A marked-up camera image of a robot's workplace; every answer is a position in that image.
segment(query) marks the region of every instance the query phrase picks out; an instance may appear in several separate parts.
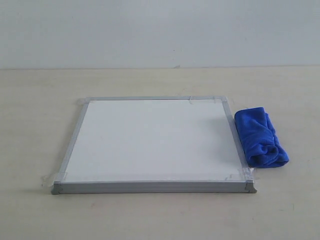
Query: white wall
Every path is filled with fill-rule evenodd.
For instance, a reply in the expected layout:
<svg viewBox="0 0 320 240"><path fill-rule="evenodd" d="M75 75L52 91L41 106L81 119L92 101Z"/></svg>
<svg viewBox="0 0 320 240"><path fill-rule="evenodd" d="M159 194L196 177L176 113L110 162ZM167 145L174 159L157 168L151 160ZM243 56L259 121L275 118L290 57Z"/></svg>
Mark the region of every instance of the white wall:
<svg viewBox="0 0 320 240"><path fill-rule="evenodd" d="M0 0L0 68L320 64L320 0Z"/></svg>

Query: blue cloth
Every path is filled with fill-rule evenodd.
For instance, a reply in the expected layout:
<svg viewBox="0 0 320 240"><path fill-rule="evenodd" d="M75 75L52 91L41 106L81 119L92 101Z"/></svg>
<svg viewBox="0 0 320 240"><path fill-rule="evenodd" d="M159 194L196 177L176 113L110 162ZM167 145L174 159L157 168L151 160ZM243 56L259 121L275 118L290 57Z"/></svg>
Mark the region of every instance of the blue cloth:
<svg viewBox="0 0 320 240"><path fill-rule="evenodd" d="M263 107L240 110L234 120L250 167L276 168L289 161Z"/></svg>

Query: beige table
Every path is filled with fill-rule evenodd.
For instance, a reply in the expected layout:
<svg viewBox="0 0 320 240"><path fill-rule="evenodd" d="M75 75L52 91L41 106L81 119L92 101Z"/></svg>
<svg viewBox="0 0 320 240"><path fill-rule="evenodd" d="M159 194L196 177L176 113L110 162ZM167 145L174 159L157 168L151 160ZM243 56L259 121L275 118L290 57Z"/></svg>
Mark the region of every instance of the beige table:
<svg viewBox="0 0 320 240"><path fill-rule="evenodd" d="M226 95L264 106L290 163L257 194L50 195L81 106L94 96ZM317 240L320 67L0 71L0 239Z"/></svg>

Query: folded cloth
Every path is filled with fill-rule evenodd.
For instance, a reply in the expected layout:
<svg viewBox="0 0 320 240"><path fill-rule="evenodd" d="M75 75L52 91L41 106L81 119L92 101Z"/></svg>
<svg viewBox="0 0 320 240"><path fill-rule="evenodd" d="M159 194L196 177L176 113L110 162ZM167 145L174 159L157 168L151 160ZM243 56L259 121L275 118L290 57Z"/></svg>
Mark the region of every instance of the folded cloth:
<svg viewBox="0 0 320 240"><path fill-rule="evenodd" d="M234 120L250 167L276 168L289 162L263 107L240 110Z"/></svg>

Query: silver frame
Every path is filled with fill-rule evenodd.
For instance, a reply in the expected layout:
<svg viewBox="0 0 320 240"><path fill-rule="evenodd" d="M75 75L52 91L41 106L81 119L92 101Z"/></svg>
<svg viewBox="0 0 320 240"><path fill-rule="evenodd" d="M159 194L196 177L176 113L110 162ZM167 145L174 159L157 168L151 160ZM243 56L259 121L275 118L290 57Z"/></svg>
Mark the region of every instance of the silver frame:
<svg viewBox="0 0 320 240"><path fill-rule="evenodd" d="M91 101L128 101L128 100L212 100L221 101L225 115L228 119L233 140L241 161L244 181L214 181L214 182L63 182L66 169L76 144L80 128L85 118ZM256 193L254 178L248 167L234 118L225 96L126 96L126 97L87 97L75 125L70 143L62 161L60 170L53 182L51 193L57 194L80 194L80 193L192 193L192 192L237 192Z"/></svg>

